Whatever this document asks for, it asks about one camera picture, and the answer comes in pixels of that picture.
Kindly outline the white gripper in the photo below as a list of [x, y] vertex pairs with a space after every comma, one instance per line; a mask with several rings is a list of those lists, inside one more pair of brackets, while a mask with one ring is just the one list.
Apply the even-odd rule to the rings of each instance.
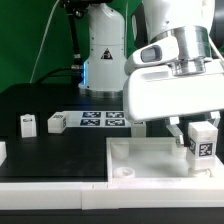
[[224, 110], [224, 57], [209, 60], [205, 71], [176, 75], [171, 64], [179, 55], [177, 39], [166, 37], [136, 50], [125, 63], [123, 110], [131, 122], [166, 119], [178, 148], [184, 146], [178, 117], [211, 112], [213, 126]]

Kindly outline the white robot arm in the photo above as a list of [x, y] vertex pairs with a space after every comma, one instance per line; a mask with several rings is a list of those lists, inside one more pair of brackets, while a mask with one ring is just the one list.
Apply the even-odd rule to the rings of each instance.
[[80, 91], [123, 97], [131, 122], [224, 110], [224, 58], [209, 33], [215, 0], [142, 0], [132, 18], [146, 44], [124, 55], [124, 21], [106, 4], [89, 7], [90, 55]]

